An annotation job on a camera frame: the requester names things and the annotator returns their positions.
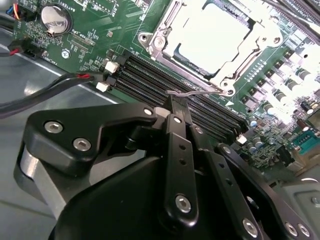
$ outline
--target connector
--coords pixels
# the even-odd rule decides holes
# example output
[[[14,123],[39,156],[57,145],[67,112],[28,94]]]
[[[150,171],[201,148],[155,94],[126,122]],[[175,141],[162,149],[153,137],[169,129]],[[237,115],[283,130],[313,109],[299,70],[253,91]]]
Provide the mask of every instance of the connector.
[[[18,6],[18,9],[19,9],[18,15],[19,15],[20,21],[28,23],[28,22],[35,21],[37,19],[37,16],[38,16],[37,12],[30,11],[29,9],[21,5]]]
[[[97,83],[97,89],[101,92],[105,92],[106,90],[110,90],[115,84],[117,79],[113,76],[110,76],[107,72],[99,72],[99,71],[78,71],[76,74],[88,74],[94,77],[93,82]]]
[[[43,48],[33,45],[32,39],[29,37],[13,40],[7,48],[10,52],[18,50],[18,53],[24,53],[31,57],[41,56],[44,52]]]

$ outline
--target ram slot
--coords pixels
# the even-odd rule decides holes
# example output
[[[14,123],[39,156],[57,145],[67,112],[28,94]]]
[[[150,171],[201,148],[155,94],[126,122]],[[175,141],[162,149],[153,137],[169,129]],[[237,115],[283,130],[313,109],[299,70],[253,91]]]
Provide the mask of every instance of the ram slot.
[[[166,72],[160,70],[159,68],[154,67],[150,63],[146,62],[145,60],[138,58],[138,57],[130,57],[129,61],[132,62],[133,64],[135,63],[139,68],[145,69],[146,72],[152,73],[155,79],[161,79],[164,81],[166,84],[174,84],[174,89],[180,90],[182,92],[190,92],[193,91],[192,88],[184,85],[181,83],[177,78],[172,77],[171,75],[167,74]],[[203,105],[207,106],[208,109],[215,109],[216,114],[219,114],[219,117],[225,120],[226,122],[229,122],[231,124],[235,124],[240,127],[246,129],[247,127],[243,124],[243,118],[237,116],[236,114],[232,113],[230,110],[227,108],[223,107],[219,103],[215,102],[208,96],[203,96],[203,95],[198,95],[194,97],[189,98],[191,101],[194,102],[193,99],[199,100]]]

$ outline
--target screw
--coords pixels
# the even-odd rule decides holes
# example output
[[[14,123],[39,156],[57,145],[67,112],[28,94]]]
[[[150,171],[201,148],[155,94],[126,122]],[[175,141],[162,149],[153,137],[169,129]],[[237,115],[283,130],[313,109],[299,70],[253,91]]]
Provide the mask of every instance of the screw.
[[[320,199],[317,197],[312,197],[311,202],[317,207],[320,208]]]
[[[144,113],[147,114],[147,115],[152,115],[152,111],[149,110],[148,108],[144,109]]]
[[[73,146],[75,149],[86,152],[91,148],[91,143],[82,137],[79,137],[73,141]]]
[[[184,214],[187,214],[191,211],[191,203],[185,196],[182,196],[182,195],[176,196],[175,205]]]
[[[154,40],[154,46],[156,49],[162,49],[165,46],[165,41],[162,37],[156,37]]]
[[[298,227],[304,235],[306,235],[307,237],[310,237],[310,232],[308,231],[308,229],[305,226],[303,226],[302,224],[299,223]]]
[[[64,50],[61,52],[61,56],[62,56],[64,59],[70,58],[70,56],[71,56],[70,51],[67,50],[67,49],[64,49]]]
[[[202,131],[202,129],[200,127],[196,127],[195,130],[199,133],[199,134],[203,134],[204,132]]]
[[[176,116],[173,118],[173,120],[175,120],[178,124],[181,123],[181,120],[179,118],[177,118]]]
[[[293,235],[293,236],[298,236],[297,230],[292,226],[290,223],[286,222],[285,223],[285,228],[288,230],[288,232]]]
[[[57,121],[48,121],[44,124],[44,128],[48,133],[58,134],[61,133],[64,127]]]
[[[224,150],[227,154],[231,154],[230,149],[227,148],[226,146],[223,147],[223,150]]]
[[[253,238],[258,237],[258,229],[249,219],[247,218],[243,219],[242,224],[248,234],[250,234]]]

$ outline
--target mounting hole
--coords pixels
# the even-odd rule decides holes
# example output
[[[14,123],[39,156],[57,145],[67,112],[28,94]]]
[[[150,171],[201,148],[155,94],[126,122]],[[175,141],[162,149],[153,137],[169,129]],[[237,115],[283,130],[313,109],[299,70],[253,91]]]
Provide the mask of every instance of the mounting hole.
[[[229,184],[230,186],[233,185],[232,181],[231,181],[229,178],[226,178],[225,181],[226,181],[226,183]]]
[[[147,41],[147,39],[148,39],[148,38],[147,38],[146,35],[141,35],[141,36],[140,36],[141,42],[144,42],[144,43],[145,43],[145,42]]]
[[[183,158],[179,159],[179,163],[181,163],[183,166],[187,165],[187,162]]]
[[[273,40],[273,43],[274,44],[278,44],[278,43],[280,43],[280,37],[276,37],[274,40]]]

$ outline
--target black ram slot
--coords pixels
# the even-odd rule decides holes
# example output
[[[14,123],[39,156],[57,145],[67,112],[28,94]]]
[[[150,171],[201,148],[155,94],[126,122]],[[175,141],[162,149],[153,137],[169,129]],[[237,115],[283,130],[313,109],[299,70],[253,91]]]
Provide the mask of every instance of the black ram slot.
[[[132,74],[132,71],[137,73],[138,76],[141,79],[144,79],[145,81],[148,81],[150,85],[152,86],[157,86],[159,88],[162,89],[163,92],[165,92],[166,90],[177,90],[177,89],[181,89],[177,86],[174,86],[174,83],[168,81],[167,79],[161,79],[161,76],[152,76],[149,73],[144,72],[139,72],[139,69],[134,68],[132,65],[127,66],[125,69],[125,72]],[[200,101],[198,99],[195,98],[189,98],[191,105],[195,104],[197,106],[202,106],[202,111],[205,111],[207,115],[209,115],[211,118],[214,118],[214,120],[216,121],[216,125],[220,124],[220,127],[224,128],[223,125],[227,125],[230,128],[236,129],[236,128],[240,128],[239,124],[234,122],[234,121],[230,121],[229,119],[227,119],[224,115],[220,114],[219,112],[215,111],[215,108],[206,108],[203,107],[203,104],[200,103]]]
[[[184,85],[181,83],[177,78],[174,78],[167,74],[166,72],[160,70],[157,67],[152,66],[150,63],[146,62],[145,60],[136,57],[131,56],[129,58],[129,61],[132,63],[136,63],[139,68],[145,68],[148,69],[151,73],[154,73],[156,76],[161,76],[163,80],[165,80],[165,83],[174,83],[176,85],[176,88],[179,89],[182,92],[190,92],[193,91],[192,88]],[[217,111],[221,111],[223,115],[227,115],[230,119],[234,120],[235,122],[240,121],[243,122],[243,119],[234,113],[232,113],[227,108],[219,105],[217,102],[214,102],[212,99],[208,98],[207,96],[196,96],[197,99],[199,99],[203,104],[208,105],[209,107],[212,107],[213,109],[216,109]]]
[[[154,78],[154,80],[158,80],[160,83],[165,84],[167,87],[170,87],[170,90],[180,90],[182,92],[193,91],[190,87],[184,85],[178,79],[163,72],[159,68],[152,66],[151,64],[149,64],[141,58],[130,57],[129,65],[130,64],[136,64],[137,69],[144,71],[144,73],[148,74],[149,76],[153,75],[152,77]],[[214,102],[207,96],[198,95],[194,97],[189,97],[189,100],[196,103],[197,105],[199,103],[202,103],[201,105],[205,105],[207,109],[211,112],[211,117],[214,115],[218,116],[220,119],[223,120],[224,123],[232,124],[233,128],[239,129],[240,132],[245,132],[248,129],[245,121],[241,117],[235,115],[234,113],[231,113],[228,109]]]
[[[305,2],[320,16],[320,7],[313,0],[305,0]]]
[[[142,94],[138,90],[135,89],[134,85],[131,84],[126,84],[124,83],[121,79],[117,81],[117,85],[115,89],[121,91],[122,93],[127,94],[128,96],[137,99],[138,101],[145,102],[146,104],[150,105],[151,107],[156,107],[156,106],[161,106],[164,101],[154,101],[152,97],[147,96],[147,94]],[[218,134],[214,130],[212,130],[212,126],[209,124],[206,124],[205,122],[202,121],[203,116],[197,116],[194,115],[192,117],[193,123],[199,127],[201,127],[204,131],[207,132],[207,134],[214,139],[221,141],[221,142],[227,142],[227,138],[222,135]]]
[[[319,14],[306,3],[306,0],[282,0],[282,3],[300,17],[307,17],[311,19],[315,24],[320,24]]]
[[[150,81],[150,79],[148,79],[145,74],[143,74],[142,72],[139,72],[137,69],[132,69],[129,67],[127,67],[123,73],[130,74],[131,76],[135,77],[136,79],[140,79],[140,82],[142,82],[141,81],[142,79],[144,79],[145,81],[148,81],[149,82],[148,86],[150,86],[150,88],[156,87],[156,90],[159,92],[159,94],[163,95],[164,98],[166,97],[165,91],[168,89],[161,86],[160,84],[157,84],[157,81],[155,79],[154,79],[154,81]],[[206,116],[210,116],[210,118],[212,119],[211,123],[213,125],[219,126],[220,129],[223,129],[225,134],[227,134],[227,132],[228,132],[227,128],[233,129],[233,128],[239,127],[238,124],[232,124],[227,121],[221,120],[221,117],[216,117],[216,115],[218,115],[218,113],[213,110],[209,111],[208,109],[205,109],[204,107],[200,108],[199,107],[200,104],[196,105],[196,104],[190,103],[189,106],[190,106],[190,108],[197,108],[198,112],[200,112],[200,113],[203,112],[203,114]]]
[[[165,102],[167,90],[185,93],[193,90],[142,58],[127,54],[125,59],[115,89],[151,107],[161,106]],[[191,96],[188,104],[193,123],[220,142],[231,143],[239,133],[248,130],[243,118],[208,96]]]

